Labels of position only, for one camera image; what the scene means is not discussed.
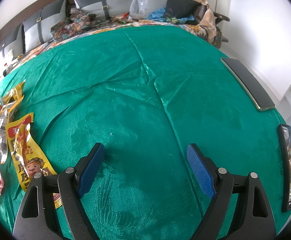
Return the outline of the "yellow chicken feet packet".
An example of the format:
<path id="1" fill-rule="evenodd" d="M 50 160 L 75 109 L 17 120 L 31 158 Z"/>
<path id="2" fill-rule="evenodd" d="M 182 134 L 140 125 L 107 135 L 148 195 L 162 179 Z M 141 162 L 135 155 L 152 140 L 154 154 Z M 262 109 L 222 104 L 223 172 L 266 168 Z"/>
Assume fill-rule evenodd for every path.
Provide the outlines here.
<path id="1" fill-rule="evenodd" d="M 36 173 L 52 176 L 53 169 L 45 153 L 31 135 L 34 114 L 28 113 L 17 121 L 6 125 L 6 135 L 13 164 L 21 188 L 26 191 Z"/>

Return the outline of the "black smartphone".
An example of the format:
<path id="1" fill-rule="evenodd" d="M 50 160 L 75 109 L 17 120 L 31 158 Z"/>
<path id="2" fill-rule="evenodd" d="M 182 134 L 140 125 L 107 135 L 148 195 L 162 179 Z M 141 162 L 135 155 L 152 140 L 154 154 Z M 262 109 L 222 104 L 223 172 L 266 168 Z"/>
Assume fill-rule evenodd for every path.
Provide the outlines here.
<path id="1" fill-rule="evenodd" d="M 282 211 L 291 210 L 291 126 L 280 124 L 277 127 L 283 161 L 284 190 Z"/>

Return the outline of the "clear label snack packet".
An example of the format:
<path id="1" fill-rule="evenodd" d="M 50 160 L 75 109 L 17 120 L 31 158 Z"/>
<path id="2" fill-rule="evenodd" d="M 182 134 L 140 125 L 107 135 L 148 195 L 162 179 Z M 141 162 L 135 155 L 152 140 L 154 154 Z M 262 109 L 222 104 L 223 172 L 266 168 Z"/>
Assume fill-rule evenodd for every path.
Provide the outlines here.
<path id="1" fill-rule="evenodd" d="M 13 119 L 13 116 L 18 110 L 23 98 L 24 96 L 16 101 L 4 105 L 0 110 L 0 164 L 4 164 L 8 156 L 6 125 Z"/>

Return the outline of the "grey tablet device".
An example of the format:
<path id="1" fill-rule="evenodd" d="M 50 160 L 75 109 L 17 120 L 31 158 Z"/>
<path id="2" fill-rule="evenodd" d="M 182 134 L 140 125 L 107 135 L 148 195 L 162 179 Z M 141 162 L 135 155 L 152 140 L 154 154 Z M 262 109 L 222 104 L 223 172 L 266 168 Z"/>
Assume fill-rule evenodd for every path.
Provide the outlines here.
<path id="1" fill-rule="evenodd" d="M 260 112 L 275 108 L 269 94 L 253 74 L 237 59 L 222 57 L 221 62 L 233 74 Z"/>

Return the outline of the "yellow foil snack packet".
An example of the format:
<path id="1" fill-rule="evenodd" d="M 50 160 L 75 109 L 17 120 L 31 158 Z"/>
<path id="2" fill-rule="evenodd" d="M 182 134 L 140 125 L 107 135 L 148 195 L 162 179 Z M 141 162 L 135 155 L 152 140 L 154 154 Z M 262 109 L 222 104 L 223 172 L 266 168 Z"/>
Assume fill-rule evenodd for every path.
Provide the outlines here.
<path id="1" fill-rule="evenodd" d="M 13 87 L 5 96 L 2 97 L 3 104 L 6 105 L 8 103 L 11 103 L 13 101 L 17 101 L 23 96 L 23 87 L 25 84 L 25 81 L 22 81 L 21 83 L 17 84 L 15 87 Z"/>

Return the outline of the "green satin tablecloth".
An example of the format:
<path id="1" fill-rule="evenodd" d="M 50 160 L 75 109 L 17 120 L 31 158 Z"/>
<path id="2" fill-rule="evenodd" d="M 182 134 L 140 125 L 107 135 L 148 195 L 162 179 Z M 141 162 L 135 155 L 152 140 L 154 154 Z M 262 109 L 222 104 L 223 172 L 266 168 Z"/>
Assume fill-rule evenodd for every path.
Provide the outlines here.
<path id="1" fill-rule="evenodd" d="M 31 135 L 56 172 L 105 146 L 82 198 L 101 239 L 192 236 L 209 198 L 186 158 L 191 143 L 233 174 L 256 172 L 280 230 L 284 120 L 256 109 L 222 57 L 177 27 L 127 27 L 40 53 L 0 80 L 0 96 L 24 84 L 16 118 L 34 114 Z"/>

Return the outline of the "floral bed sheet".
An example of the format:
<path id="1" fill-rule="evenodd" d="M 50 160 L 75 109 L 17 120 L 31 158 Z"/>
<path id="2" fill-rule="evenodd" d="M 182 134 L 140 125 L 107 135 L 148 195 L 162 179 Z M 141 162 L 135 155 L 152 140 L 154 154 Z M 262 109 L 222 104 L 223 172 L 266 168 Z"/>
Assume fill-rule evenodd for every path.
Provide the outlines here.
<path id="1" fill-rule="evenodd" d="M 123 21 L 114 21 L 114 22 L 110 22 L 110 21 L 99 21 L 99 22 L 101 24 L 99 27 L 96 27 L 95 29 L 87 31 L 81 35 L 77 35 L 75 37 L 69 38 L 69 39 L 62 41 L 62 42 L 54 42 L 54 40 L 51 39 L 50 41 L 41 44 L 37 48 L 34 48 L 30 52 L 23 53 L 23 54 L 19 55 L 13 61 L 9 61 L 5 64 L 0 64 L 0 77 L 6 76 L 13 69 L 17 68 L 17 66 L 20 66 L 20 65 L 26 63 L 27 61 L 29 61 L 30 59 L 43 53 L 44 51 L 47 51 L 47 50 L 54 48 L 58 45 L 64 44 L 66 42 L 75 40 L 75 39 L 80 38 L 80 37 L 94 35 L 94 34 L 102 33 L 105 31 L 111 31 L 111 30 L 115 30 L 115 29 L 119 29 L 119 28 L 141 27 L 143 25 L 173 25 L 173 26 L 181 28 L 185 31 L 188 31 L 189 33 L 191 33 L 199 38 L 202 38 L 203 40 L 206 41 L 204 31 L 197 25 L 197 23 L 194 23 L 194 22 L 187 22 L 185 24 L 172 24 L 172 23 L 157 22 L 157 21 L 152 21 L 152 20 L 132 20 L 132 21 L 123 20 Z M 215 48 L 219 49 L 221 46 L 222 42 L 219 41 L 219 38 L 221 37 L 221 35 L 218 34 L 217 38 L 211 44 Z"/>

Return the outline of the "grey white pillow leftmost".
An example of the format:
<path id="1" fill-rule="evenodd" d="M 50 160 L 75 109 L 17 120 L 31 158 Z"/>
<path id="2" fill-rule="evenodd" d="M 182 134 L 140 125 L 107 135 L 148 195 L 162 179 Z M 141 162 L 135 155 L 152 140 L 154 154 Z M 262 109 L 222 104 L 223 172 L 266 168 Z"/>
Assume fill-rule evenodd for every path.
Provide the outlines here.
<path id="1" fill-rule="evenodd" d="M 0 64 L 13 61 L 24 53 L 22 23 L 0 41 Z"/>

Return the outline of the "beige patterned cloth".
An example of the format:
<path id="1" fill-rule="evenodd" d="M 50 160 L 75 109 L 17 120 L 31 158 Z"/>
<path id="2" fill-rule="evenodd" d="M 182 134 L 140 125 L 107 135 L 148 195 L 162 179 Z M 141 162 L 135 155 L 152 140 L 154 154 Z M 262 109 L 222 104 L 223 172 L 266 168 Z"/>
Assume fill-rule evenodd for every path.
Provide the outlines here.
<path id="1" fill-rule="evenodd" d="M 214 12 L 209 6 L 207 0 L 191 0 L 199 3 L 193 15 L 199 27 L 203 28 L 207 33 L 207 41 L 212 44 L 214 37 L 217 35 Z"/>

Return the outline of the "patterned folded blanket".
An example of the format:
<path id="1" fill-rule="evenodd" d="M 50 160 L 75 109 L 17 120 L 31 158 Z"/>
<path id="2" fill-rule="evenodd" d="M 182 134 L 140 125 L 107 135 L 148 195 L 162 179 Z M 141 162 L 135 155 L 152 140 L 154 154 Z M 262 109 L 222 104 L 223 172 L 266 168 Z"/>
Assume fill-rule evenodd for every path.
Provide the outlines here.
<path id="1" fill-rule="evenodd" d="M 96 14 L 87 14 L 80 9 L 71 8 L 70 16 L 53 25 L 50 28 L 50 34 L 54 42 L 62 42 L 100 25 L 100 22 L 96 20 Z"/>

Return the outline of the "dark wooden chair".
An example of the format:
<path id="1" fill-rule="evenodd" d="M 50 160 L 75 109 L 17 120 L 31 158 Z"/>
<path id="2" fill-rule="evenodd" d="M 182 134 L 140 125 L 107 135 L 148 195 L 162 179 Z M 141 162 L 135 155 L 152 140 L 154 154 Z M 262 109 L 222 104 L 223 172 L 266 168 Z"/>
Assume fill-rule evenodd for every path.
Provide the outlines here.
<path id="1" fill-rule="evenodd" d="M 204 31 L 206 41 L 212 44 L 217 38 L 218 34 L 221 35 L 218 25 L 221 22 L 230 22 L 229 17 L 220 13 L 214 12 L 209 6 L 200 5 L 193 11 L 194 19 L 197 25 Z M 227 38 L 219 38 L 220 42 L 228 42 Z"/>

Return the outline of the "blue plastic bag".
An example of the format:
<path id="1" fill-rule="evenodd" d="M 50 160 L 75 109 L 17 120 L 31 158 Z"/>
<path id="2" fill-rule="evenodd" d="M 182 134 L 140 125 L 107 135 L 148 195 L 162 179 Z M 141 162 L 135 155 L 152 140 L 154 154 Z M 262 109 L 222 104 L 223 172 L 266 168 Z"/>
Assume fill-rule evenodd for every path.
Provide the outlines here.
<path id="1" fill-rule="evenodd" d="M 196 23 L 194 16 L 192 14 L 182 17 L 176 18 L 174 16 L 166 16 L 165 8 L 157 9 L 150 13 L 150 15 L 146 18 L 146 20 L 152 20 L 157 22 L 167 22 L 172 24 L 185 24 L 187 22 L 194 22 Z"/>

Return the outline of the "black bag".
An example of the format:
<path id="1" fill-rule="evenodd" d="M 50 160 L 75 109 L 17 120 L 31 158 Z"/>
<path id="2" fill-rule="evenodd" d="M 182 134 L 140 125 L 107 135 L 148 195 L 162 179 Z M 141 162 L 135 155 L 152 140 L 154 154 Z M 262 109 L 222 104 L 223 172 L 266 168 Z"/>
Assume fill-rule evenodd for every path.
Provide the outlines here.
<path id="1" fill-rule="evenodd" d="M 164 14 L 166 16 L 182 18 L 192 14 L 200 5 L 200 3 L 193 0 L 167 0 Z"/>

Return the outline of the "clear plastic bag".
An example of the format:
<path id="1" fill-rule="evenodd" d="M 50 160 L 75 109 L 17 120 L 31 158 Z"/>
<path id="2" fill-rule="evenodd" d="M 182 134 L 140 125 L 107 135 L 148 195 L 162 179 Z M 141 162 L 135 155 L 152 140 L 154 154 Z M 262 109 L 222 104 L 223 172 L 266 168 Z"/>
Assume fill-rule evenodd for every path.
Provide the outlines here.
<path id="1" fill-rule="evenodd" d="M 148 4 L 148 0 L 133 0 L 130 9 L 129 16 L 131 18 L 140 20 L 148 17 L 146 13 L 146 6 Z"/>

